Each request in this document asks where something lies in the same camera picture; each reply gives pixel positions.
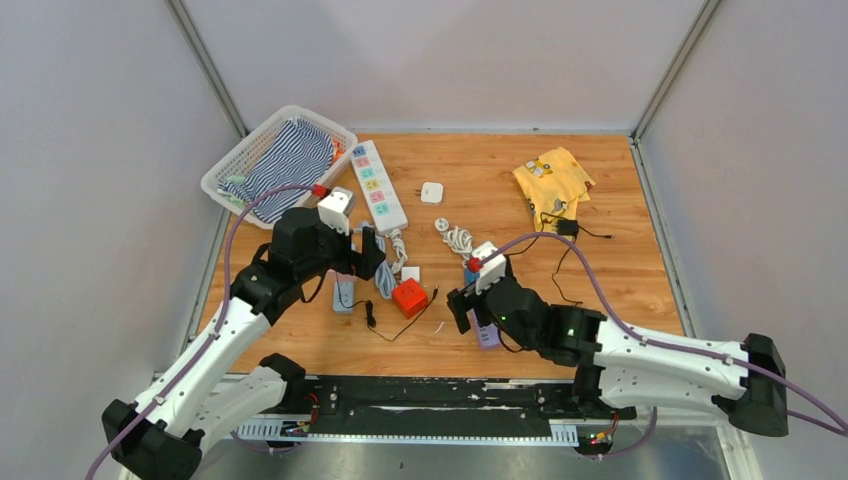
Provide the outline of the blue cube socket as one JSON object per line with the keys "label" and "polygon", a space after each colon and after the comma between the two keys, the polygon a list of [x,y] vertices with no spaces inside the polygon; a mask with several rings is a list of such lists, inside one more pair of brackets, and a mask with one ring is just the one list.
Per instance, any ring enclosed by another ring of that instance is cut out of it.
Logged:
{"label": "blue cube socket", "polygon": [[464,287],[473,286],[477,279],[478,279],[477,273],[472,272],[467,267],[465,267],[463,269]]}

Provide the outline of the white colourful power strip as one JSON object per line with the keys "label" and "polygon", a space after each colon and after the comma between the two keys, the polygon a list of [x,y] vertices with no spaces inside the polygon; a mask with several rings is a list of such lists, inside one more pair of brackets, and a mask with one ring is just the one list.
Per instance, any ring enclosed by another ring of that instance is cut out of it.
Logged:
{"label": "white colourful power strip", "polygon": [[407,228],[408,218],[373,141],[359,143],[353,148],[351,166],[376,231],[388,236],[394,230]]}

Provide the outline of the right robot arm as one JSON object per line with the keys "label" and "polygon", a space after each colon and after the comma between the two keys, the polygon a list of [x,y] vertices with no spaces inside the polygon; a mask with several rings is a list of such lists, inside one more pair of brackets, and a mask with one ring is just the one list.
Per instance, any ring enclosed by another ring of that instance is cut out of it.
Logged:
{"label": "right robot arm", "polygon": [[521,351],[575,370],[571,403],[584,417],[605,409],[658,407],[724,416],[739,430],[788,434],[785,364],[774,341],[706,341],[630,325],[591,309],[548,304],[505,278],[486,290],[453,290],[447,305],[460,333],[474,316]]}

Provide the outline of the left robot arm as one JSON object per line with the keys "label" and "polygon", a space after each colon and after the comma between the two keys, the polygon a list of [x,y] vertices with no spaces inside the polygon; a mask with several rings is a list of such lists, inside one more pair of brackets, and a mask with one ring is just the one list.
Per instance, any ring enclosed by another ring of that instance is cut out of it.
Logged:
{"label": "left robot arm", "polygon": [[297,302],[305,283],[333,270],[374,277],[386,255],[374,228],[354,248],[349,218],[329,207],[286,211],[250,264],[225,277],[223,300],[206,328],[150,387],[130,402],[113,400],[102,414],[108,440],[87,476],[112,458],[141,479],[189,479],[203,457],[253,415],[276,407],[298,411],[305,371],[281,354],[265,357],[225,391],[212,391],[242,353]]}

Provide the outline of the red cube socket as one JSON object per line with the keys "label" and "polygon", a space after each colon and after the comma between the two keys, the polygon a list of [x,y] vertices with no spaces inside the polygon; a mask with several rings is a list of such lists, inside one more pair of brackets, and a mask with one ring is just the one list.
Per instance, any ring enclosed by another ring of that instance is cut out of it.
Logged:
{"label": "red cube socket", "polygon": [[415,315],[420,313],[429,302],[429,295],[414,278],[409,278],[398,284],[392,290],[391,298],[395,306],[406,319],[412,319]]}

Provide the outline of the purple power bank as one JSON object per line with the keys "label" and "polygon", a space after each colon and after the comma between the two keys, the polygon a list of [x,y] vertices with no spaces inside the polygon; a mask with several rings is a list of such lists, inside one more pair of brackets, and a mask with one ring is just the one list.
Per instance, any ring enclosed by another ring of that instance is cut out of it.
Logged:
{"label": "purple power bank", "polygon": [[469,311],[468,316],[470,325],[476,335],[479,348],[481,350],[499,348],[500,341],[498,339],[498,329],[496,325],[494,323],[481,325],[474,310]]}

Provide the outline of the white square adapter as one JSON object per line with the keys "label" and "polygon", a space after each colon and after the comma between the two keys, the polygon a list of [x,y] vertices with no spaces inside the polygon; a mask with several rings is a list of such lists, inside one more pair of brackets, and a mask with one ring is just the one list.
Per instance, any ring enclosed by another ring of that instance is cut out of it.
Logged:
{"label": "white square adapter", "polygon": [[416,190],[416,195],[422,204],[440,205],[444,199],[444,185],[439,182],[424,182]]}

